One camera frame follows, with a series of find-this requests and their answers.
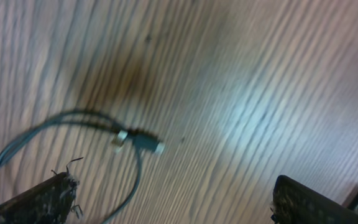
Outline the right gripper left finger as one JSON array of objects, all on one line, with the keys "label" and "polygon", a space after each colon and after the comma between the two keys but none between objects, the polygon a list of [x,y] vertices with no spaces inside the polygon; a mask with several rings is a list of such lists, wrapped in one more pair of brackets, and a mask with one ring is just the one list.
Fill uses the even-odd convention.
[{"label": "right gripper left finger", "polygon": [[65,172],[54,172],[51,178],[0,203],[0,224],[66,223],[70,213],[83,218],[84,213],[76,203],[79,184],[69,166]]}]

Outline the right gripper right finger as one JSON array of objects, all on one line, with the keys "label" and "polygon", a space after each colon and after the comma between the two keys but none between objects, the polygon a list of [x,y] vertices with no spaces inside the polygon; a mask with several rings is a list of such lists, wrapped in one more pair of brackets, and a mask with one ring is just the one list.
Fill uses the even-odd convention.
[{"label": "right gripper right finger", "polygon": [[276,180],[270,209],[278,224],[358,224],[358,214],[285,175]]}]

